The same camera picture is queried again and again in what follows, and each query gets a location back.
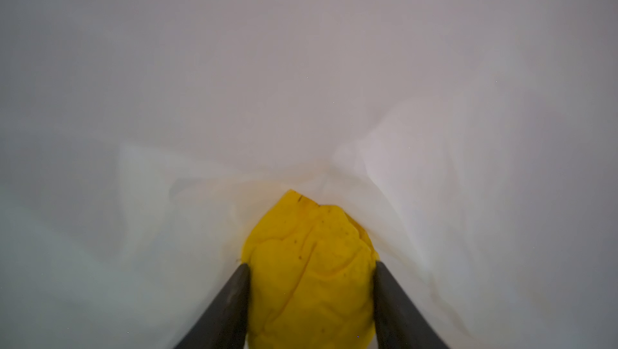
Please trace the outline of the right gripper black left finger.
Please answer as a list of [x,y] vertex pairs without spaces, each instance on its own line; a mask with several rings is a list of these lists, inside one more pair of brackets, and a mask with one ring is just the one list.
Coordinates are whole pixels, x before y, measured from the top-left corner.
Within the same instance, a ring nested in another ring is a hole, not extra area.
[[241,264],[175,349],[243,349],[249,294],[250,268]]

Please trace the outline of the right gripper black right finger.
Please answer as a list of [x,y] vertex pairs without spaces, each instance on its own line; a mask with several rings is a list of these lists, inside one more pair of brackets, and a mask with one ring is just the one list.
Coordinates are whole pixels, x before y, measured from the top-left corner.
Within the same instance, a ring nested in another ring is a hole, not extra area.
[[383,262],[373,273],[373,319],[380,349],[449,349]]

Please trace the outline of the yellow lemon fruit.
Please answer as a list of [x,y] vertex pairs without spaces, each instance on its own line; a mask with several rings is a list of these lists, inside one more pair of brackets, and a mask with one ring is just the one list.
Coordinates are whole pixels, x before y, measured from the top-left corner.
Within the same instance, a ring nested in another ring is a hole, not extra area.
[[367,348],[379,255],[341,207],[287,191],[243,246],[251,348]]

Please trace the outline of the white plastic bag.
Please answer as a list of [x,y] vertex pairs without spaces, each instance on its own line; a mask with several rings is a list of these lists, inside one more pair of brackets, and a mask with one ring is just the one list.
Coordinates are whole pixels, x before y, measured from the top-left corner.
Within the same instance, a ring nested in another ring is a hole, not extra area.
[[1,345],[173,347],[288,189],[454,348],[617,345],[617,0],[1,0]]

